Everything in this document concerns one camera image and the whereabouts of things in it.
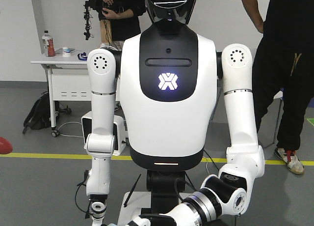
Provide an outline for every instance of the glowing logo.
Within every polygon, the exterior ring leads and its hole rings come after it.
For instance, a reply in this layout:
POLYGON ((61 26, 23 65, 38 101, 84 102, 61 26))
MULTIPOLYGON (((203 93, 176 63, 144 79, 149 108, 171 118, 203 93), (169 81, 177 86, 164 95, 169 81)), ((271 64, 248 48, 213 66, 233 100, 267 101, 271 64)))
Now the glowing logo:
POLYGON ((162 73, 161 75, 159 75, 158 78, 160 80, 158 87, 161 90, 166 90, 167 88, 170 88, 170 90, 177 89, 177 87, 178 87, 178 85, 177 85, 178 76, 176 74, 162 73))

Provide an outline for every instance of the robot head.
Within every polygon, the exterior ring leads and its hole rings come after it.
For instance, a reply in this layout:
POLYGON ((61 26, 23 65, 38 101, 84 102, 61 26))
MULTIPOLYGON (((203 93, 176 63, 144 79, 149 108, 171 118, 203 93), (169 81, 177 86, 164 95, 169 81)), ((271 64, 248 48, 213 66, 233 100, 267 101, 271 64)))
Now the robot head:
POLYGON ((158 29, 176 33, 187 25, 195 0, 145 0, 151 21, 158 29))

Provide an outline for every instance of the white table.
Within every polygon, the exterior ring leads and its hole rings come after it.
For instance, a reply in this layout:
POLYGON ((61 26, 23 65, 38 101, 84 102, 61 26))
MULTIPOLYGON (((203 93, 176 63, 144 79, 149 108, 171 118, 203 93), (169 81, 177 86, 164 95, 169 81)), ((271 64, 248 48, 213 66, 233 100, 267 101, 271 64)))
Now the white table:
POLYGON ((87 61, 78 59, 78 54, 82 52, 74 50, 69 57, 63 57, 62 54, 56 54, 53 57, 41 55, 30 62, 31 64, 41 64, 46 71, 49 86, 51 128, 54 137, 58 135, 54 101, 91 100, 87 61))

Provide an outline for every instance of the white robot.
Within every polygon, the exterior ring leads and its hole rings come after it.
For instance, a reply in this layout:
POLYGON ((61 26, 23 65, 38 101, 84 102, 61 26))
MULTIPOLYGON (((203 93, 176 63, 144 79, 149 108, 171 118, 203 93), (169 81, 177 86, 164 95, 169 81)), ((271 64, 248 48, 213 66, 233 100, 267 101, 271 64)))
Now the white robot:
POLYGON ((179 202, 184 171, 199 164, 216 101, 214 43, 187 27, 195 0, 145 0, 152 26, 125 41, 122 55, 104 48, 88 55, 92 129, 86 151, 92 168, 86 184, 92 226, 103 225, 114 151, 115 78, 128 125, 133 161, 148 170, 150 207, 129 226, 201 226, 221 215, 245 213, 255 178, 263 176, 251 91, 252 56, 240 44, 221 55, 231 146, 218 176, 179 202))

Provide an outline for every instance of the cup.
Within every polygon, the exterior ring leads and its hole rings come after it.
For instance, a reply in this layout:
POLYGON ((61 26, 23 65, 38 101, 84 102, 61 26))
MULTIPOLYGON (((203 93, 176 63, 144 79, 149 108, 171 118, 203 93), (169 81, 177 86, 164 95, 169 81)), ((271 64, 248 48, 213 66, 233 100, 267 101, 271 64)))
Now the cup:
POLYGON ((62 48, 62 56, 63 57, 70 57, 71 56, 71 50, 68 47, 62 48))

